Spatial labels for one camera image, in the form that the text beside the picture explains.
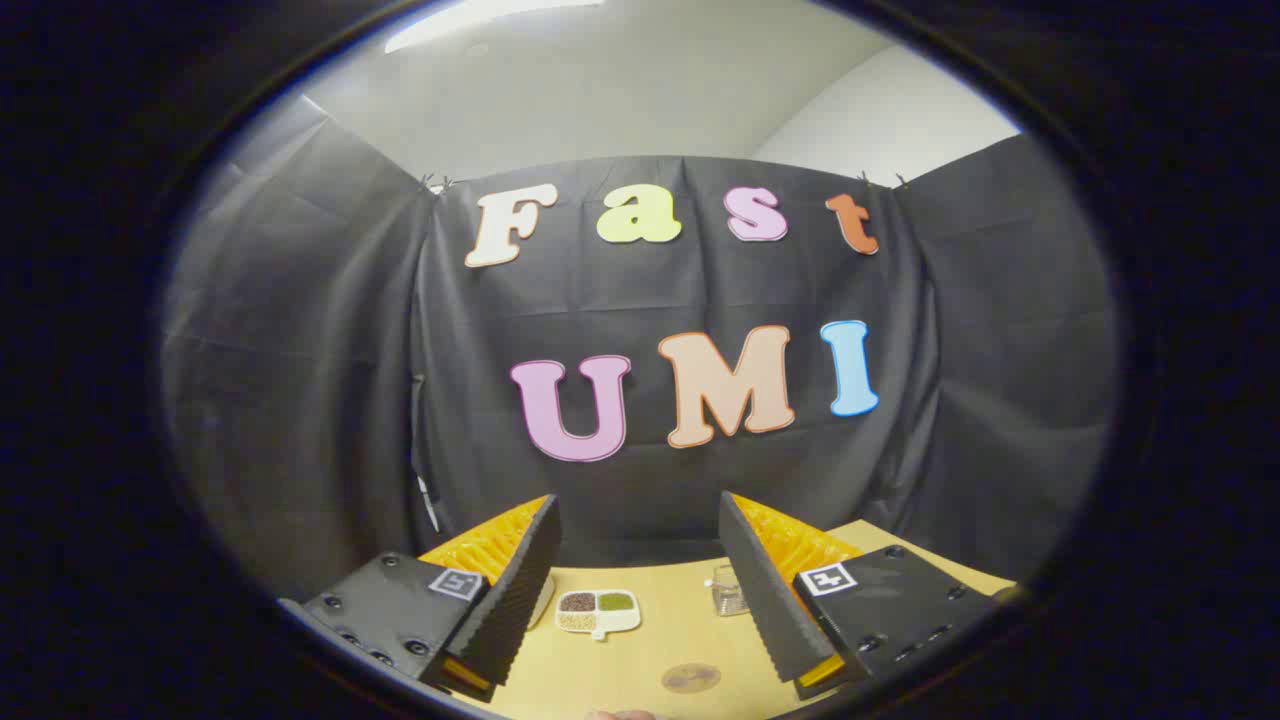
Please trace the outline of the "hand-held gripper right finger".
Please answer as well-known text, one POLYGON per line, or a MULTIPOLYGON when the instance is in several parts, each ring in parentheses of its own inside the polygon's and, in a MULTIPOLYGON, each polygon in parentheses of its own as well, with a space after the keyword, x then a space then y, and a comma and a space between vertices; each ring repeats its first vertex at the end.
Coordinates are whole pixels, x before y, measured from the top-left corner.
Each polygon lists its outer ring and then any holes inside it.
POLYGON ((727 491, 718 536, 774 673, 800 700, 914 673, 1021 596, 891 536, 859 548, 727 491))

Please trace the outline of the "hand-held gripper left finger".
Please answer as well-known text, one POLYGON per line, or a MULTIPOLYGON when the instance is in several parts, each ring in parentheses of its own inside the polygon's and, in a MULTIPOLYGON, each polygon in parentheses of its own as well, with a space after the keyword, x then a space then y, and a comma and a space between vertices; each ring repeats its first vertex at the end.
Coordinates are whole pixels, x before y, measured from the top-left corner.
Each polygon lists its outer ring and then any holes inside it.
POLYGON ((425 555, 379 553, 279 606, 399 683, 488 702, 508 680, 561 538, 558 498, 544 495, 425 555))

